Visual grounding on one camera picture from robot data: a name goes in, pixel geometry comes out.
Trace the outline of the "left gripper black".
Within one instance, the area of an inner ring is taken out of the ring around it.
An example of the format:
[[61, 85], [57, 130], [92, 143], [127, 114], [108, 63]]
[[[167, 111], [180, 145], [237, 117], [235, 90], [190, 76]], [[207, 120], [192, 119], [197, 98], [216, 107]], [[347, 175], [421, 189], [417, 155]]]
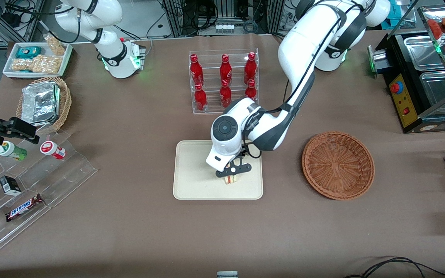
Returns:
[[230, 162], [230, 168], [225, 168], [223, 171], [216, 171], [216, 176], [218, 178], [224, 178], [226, 176], [233, 176], [234, 174], [239, 175], [251, 171], [252, 165], [249, 163], [244, 163], [243, 161], [246, 155], [246, 149], [242, 148], [240, 153]]

